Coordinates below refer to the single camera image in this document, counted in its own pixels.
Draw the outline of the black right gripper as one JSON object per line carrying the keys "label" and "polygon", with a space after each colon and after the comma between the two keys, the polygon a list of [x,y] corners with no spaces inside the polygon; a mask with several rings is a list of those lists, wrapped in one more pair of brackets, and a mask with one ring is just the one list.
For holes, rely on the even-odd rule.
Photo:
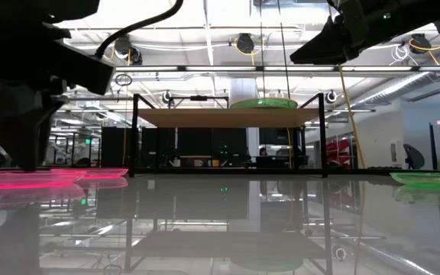
{"label": "black right gripper", "polygon": [[405,30],[410,0],[333,1],[338,15],[328,17],[322,31],[290,55],[294,64],[337,65]]}

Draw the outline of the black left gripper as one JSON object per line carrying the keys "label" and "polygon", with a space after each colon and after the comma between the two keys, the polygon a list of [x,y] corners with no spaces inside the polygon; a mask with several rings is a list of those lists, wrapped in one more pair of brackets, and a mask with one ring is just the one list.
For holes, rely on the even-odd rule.
{"label": "black left gripper", "polygon": [[45,160],[52,116],[64,103],[59,66],[70,37],[50,24],[0,22],[0,145],[23,170]]}

